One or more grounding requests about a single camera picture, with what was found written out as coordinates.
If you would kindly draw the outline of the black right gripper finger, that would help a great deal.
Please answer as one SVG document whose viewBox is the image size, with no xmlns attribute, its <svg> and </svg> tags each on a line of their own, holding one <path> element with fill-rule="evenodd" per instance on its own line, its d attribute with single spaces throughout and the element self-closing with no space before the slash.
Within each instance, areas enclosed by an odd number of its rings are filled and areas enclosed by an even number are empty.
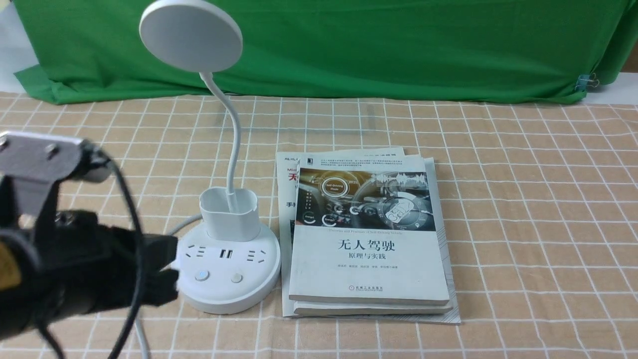
<svg viewBox="0 0 638 359">
<path fill-rule="evenodd" d="M 142 305 L 161 307 L 178 298 L 178 271 L 166 269 L 148 272 L 145 276 L 144 295 Z"/>
<path fill-rule="evenodd" d="M 145 263 L 151 272 L 169 266 L 177 254 L 178 238 L 173 235 L 145 235 Z"/>
</svg>

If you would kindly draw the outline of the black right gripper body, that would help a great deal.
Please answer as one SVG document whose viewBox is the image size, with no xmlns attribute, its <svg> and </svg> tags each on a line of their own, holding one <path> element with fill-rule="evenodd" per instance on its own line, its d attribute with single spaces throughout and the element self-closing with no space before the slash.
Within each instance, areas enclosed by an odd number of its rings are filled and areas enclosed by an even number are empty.
<svg viewBox="0 0 638 359">
<path fill-rule="evenodd" d="M 44 228 L 1 227 L 1 338 L 73 316 L 142 307 L 145 235 L 63 211 Z"/>
</svg>

